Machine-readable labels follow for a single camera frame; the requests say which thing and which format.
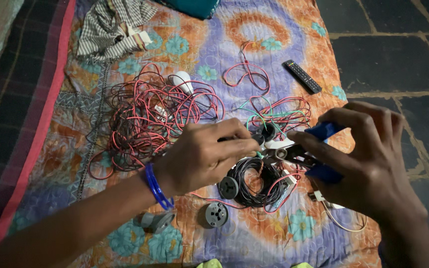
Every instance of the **red border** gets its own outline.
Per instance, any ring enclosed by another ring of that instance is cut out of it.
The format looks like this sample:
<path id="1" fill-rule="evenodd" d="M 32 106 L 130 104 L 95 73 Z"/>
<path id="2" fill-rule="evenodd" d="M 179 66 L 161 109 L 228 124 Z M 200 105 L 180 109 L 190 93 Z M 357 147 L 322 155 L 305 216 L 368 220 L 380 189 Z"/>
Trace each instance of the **red border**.
<path id="1" fill-rule="evenodd" d="M 39 152 L 41 151 L 44 140 L 46 139 L 49 124 L 51 123 L 52 113 L 54 112 L 54 104 L 64 81 L 64 67 L 67 62 L 67 47 L 69 45 L 69 38 L 71 36 L 75 1 L 76 0 L 69 0 L 69 4 L 67 5 L 67 9 L 64 14 L 61 33 L 59 36 L 56 71 L 54 73 L 54 78 L 52 79 L 51 88 L 49 89 L 44 109 L 42 110 L 42 114 L 40 116 L 36 134 L 33 139 L 33 144 L 29 150 L 26 162 L 22 167 L 16 188 L 14 189 L 14 192 L 12 193 L 12 196 L 4 208 L 0 218 L 0 241 L 3 240 L 4 236 L 6 236 L 6 233 L 8 232 L 14 213 L 16 212 L 24 192 L 26 191 L 29 174 L 36 164 L 36 160 L 39 157 Z"/>

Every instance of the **pliers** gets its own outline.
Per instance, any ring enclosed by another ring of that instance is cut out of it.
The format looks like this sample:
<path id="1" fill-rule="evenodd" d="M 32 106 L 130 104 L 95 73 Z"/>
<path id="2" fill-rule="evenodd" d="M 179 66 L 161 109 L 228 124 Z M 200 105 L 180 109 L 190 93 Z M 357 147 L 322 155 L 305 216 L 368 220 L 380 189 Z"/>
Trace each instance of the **pliers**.
<path id="1" fill-rule="evenodd" d="M 343 130 L 344 128 L 344 126 L 335 123 L 323 122 L 316 125 L 315 127 L 306 129 L 305 132 L 314 135 L 321 141 L 326 142 L 329 137 Z M 326 183 L 337 183 L 343 178 L 342 174 L 339 174 L 333 168 L 325 165 L 321 161 L 310 155 L 307 155 L 306 153 L 307 151 L 303 149 L 300 144 L 295 144 L 287 148 L 266 149 L 261 154 L 264 155 L 263 161 L 265 164 L 269 165 L 282 161 L 297 164 L 309 168 L 309 170 L 306 172 L 306 175 L 317 177 Z"/>

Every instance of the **tiled floor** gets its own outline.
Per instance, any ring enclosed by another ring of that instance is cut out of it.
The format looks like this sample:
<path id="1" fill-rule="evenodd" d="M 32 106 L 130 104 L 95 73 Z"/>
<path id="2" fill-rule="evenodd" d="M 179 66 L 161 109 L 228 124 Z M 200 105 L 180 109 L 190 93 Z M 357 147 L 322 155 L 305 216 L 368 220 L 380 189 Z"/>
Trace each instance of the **tiled floor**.
<path id="1" fill-rule="evenodd" d="M 429 0 L 317 0 L 349 100 L 402 113 L 405 168 L 429 211 Z"/>

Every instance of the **remote control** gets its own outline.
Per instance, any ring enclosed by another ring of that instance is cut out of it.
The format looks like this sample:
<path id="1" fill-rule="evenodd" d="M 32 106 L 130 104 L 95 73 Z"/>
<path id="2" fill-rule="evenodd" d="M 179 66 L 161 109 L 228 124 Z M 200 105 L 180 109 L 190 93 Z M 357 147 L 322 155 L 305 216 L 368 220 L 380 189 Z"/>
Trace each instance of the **remote control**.
<path id="1" fill-rule="evenodd" d="M 322 91 L 322 88 L 317 84 L 302 68 L 294 61 L 288 60 L 283 63 L 284 67 L 291 73 L 294 78 L 301 83 L 301 85 L 310 94 L 316 94 Z"/>

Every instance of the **bed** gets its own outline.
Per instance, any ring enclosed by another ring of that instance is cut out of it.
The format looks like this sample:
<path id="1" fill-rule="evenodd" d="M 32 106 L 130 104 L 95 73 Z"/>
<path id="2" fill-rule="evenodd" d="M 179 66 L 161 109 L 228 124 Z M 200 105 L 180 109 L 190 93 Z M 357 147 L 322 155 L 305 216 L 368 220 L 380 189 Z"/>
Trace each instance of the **bed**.
<path id="1" fill-rule="evenodd" d="M 222 0 L 213 18 L 204 21 L 150 3 L 158 12 L 140 27 L 154 41 L 148 51 L 134 52 L 113 63 L 81 63 L 75 53 L 84 15 L 93 2 L 69 3 L 66 17 L 72 19 L 63 29 L 70 34 L 67 53 L 63 55 L 67 63 L 59 76 L 61 86 L 54 95 L 52 113 L 46 118 L 47 132 L 36 133 L 40 147 L 32 148 L 36 154 L 26 160 L 33 165 L 25 165 L 27 175 L 21 173 L 17 190 L 0 219 L 0 239 L 131 175 L 116 173 L 106 180 L 96 180 L 88 175 L 87 163 L 107 142 L 106 135 L 94 129 L 104 119 L 107 87 L 133 79 L 148 63 L 159 65 L 164 76 L 185 70 L 193 79 L 211 84 L 226 106 L 226 118 L 245 121 L 250 114 L 235 108 L 256 89 L 249 83 L 228 87 L 222 74 L 242 62 L 241 45 L 251 40 L 254 45 L 247 48 L 246 55 L 270 75 L 270 101 L 287 96 L 305 98 L 312 107 L 312 124 L 328 109 L 347 101 L 328 33 L 313 0 Z M 281 65 L 289 59 L 300 64 L 323 88 L 322 92 L 309 95 L 295 82 Z M 331 138 L 329 144 L 345 152 L 354 145 L 348 131 Z M 93 169 L 105 176 L 110 172 L 110 163 L 101 161 Z M 291 267 L 301 262 L 314 267 L 381 266 L 378 226 L 369 221 L 362 232 L 344 231 L 329 219 L 320 203 L 310 200 L 309 192 L 312 187 L 302 178 L 275 214 L 268 215 L 258 208 L 229 208 L 229 221 L 213 229 L 203 228 L 196 220 L 206 201 L 177 197 L 176 218 L 161 234 L 145 233 L 128 221 L 70 267 L 157 263 L 181 267 L 215 258 L 224 267 Z M 215 186 L 197 193 L 219 198 Z M 148 211 L 162 210 L 156 205 Z M 332 214 L 348 228 L 356 229 L 362 224 L 363 216 L 348 209 L 334 210 Z"/>

